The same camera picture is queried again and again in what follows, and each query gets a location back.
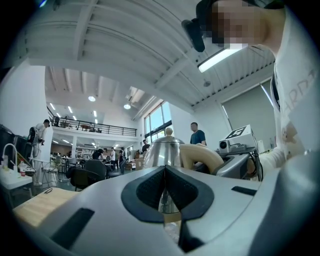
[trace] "stainless steel kettle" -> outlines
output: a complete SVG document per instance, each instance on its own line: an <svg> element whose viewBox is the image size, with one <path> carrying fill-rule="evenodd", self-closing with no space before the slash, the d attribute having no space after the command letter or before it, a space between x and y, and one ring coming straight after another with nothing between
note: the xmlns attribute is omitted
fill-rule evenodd
<svg viewBox="0 0 320 256"><path fill-rule="evenodd" d="M172 136L171 128L165 129L165 137L158 138L151 143L143 162L143 168L155 166L179 166L182 167L180 158L180 145L182 140Z"/></svg>

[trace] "ceiling beam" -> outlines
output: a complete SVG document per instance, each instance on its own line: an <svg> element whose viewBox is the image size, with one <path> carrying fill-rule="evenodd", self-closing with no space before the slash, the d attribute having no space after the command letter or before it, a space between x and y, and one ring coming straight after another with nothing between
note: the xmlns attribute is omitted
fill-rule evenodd
<svg viewBox="0 0 320 256"><path fill-rule="evenodd" d="M81 8L79 19L75 28L73 41L73 58L75 60L79 60L79 58L82 56L88 23L95 8L94 5L97 4L97 2L98 0L90 0L89 5L83 6Z"/></svg>

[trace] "kettle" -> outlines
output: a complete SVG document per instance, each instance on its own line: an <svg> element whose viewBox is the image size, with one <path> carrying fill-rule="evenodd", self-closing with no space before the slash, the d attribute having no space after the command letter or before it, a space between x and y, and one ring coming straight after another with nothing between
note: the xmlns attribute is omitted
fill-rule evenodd
<svg viewBox="0 0 320 256"><path fill-rule="evenodd" d="M215 175L223 159L215 151L202 144L185 144L172 136L171 128L165 129L165 137L156 139L149 147L143 162L143 168L156 166L178 166L193 169L194 162L204 163L211 174Z"/></svg>

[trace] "headphones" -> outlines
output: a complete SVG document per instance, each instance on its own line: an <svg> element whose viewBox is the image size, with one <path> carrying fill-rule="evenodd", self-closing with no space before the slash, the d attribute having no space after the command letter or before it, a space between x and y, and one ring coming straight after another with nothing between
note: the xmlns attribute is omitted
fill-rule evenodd
<svg viewBox="0 0 320 256"><path fill-rule="evenodd" d="M184 20L181 25L188 35L194 49L202 53L205 50L204 37L212 38L212 43L219 47L224 47L224 38L219 37L218 34L213 31L209 25L206 28L206 24L211 24L211 19L208 18L212 15L212 5L218 0L201 0L196 5L196 18L192 20ZM283 0L243 0L247 2L249 6L256 6L264 9L282 9L284 7Z"/></svg>

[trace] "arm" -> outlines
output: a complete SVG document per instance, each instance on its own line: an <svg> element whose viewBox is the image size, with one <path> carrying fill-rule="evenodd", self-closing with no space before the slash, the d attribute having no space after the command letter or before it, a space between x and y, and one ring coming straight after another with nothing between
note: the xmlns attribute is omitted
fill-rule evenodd
<svg viewBox="0 0 320 256"><path fill-rule="evenodd" d="M199 130L199 137L200 137L200 140L201 140L201 144L206 146L207 145L206 136L205 136L205 133L202 130Z"/></svg>

